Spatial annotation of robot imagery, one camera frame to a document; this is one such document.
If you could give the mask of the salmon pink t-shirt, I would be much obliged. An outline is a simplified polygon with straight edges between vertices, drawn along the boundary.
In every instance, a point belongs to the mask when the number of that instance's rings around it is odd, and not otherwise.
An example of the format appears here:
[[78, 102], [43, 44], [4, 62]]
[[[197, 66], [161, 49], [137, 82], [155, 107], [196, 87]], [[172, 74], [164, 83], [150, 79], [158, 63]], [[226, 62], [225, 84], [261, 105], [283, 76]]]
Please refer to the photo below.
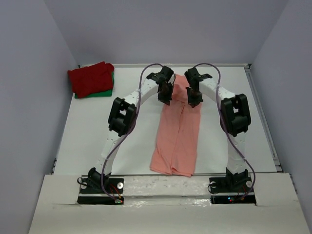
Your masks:
[[176, 75], [170, 105], [164, 105], [150, 169], [166, 175], [191, 177], [195, 172], [201, 105], [188, 104], [185, 76]]

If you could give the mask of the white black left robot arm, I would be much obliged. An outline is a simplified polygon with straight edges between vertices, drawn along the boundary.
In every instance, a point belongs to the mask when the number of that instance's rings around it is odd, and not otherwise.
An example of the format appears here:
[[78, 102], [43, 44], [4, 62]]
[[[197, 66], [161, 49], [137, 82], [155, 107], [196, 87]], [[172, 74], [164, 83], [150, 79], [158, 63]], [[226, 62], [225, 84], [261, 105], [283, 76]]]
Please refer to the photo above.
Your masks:
[[112, 199], [114, 197], [106, 190], [109, 186], [112, 165], [120, 145], [135, 128], [141, 105], [155, 94], [160, 94], [160, 100], [167, 105], [172, 100], [174, 84], [170, 82], [170, 79], [175, 78], [174, 71], [159, 63], [150, 64], [147, 68], [152, 66], [160, 66], [161, 70], [157, 73], [150, 73], [146, 79], [143, 79], [146, 70], [144, 68], [138, 88], [128, 96], [117, 97], [113, 101], [108, 117], [109, 135], [96, 165], [88, 172], [91, 187], [98, 193], [104, 192]]

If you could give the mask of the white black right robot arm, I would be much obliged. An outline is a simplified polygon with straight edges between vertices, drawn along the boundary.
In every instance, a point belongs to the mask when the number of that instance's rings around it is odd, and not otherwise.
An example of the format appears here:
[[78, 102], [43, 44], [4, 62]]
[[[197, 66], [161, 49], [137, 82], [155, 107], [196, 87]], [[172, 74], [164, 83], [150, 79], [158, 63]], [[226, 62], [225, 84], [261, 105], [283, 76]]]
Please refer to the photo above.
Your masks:
[[238, 193], [247, 195], [253, 190], [255, 171], [244, 156], [246, 132], [251, 124], [248, 99], [245, 94], [234, 94], [220, 86], [209, 74], [200, 74], [196, 67], [185, 72], [188, 104], [194, 108], [208, 96], [217, 105], [220, 126], [227, 137], [228, 162], [223, 177], [212, 177], [208, 190], [211, 194]]

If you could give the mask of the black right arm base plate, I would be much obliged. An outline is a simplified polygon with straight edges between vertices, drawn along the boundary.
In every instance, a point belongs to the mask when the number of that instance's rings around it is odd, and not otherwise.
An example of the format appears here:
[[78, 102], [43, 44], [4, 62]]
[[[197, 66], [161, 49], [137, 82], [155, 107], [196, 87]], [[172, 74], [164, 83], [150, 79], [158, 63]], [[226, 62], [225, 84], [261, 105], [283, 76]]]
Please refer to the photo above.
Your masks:
[[211, 177], [207, 190], [210, 193], [210, 202], [217, 204], [256, 204], [253, 182], [251, 178], [239, 182], [237, 186], [230, 187], [225, 183], [225, 177]]

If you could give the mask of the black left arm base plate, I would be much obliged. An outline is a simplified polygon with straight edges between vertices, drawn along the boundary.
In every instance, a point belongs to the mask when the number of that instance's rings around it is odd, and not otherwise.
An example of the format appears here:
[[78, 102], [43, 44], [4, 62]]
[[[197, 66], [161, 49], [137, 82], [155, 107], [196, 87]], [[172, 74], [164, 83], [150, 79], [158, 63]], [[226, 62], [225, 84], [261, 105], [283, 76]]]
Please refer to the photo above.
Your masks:
[[111, 177], [105, 193], [101, 187], [93, 186], [86, 177], [79, 177], [80, 185], [77, 203], [80, 205], [123, 205], [124, 178]]

